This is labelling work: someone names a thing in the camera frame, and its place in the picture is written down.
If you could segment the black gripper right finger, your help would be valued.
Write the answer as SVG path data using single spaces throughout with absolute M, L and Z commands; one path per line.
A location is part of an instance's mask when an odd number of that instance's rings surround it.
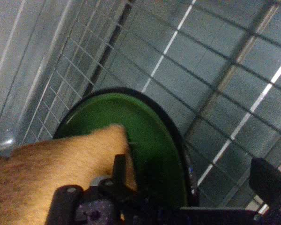
M 268 206 L 262 215 L 264 225 L 281 225 L 281 171 L 265 159 L 251 160 L 249 186 Z

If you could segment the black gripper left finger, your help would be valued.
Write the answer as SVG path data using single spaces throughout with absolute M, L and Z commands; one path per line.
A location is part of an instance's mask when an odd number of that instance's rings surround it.
M 122 225 L 124 207 L 136 191 L 125 185 L 126 157 L 116 155 L 112 176 L 83 190 L 78 185 L 57 188 L 46 218 L 48 225 Z

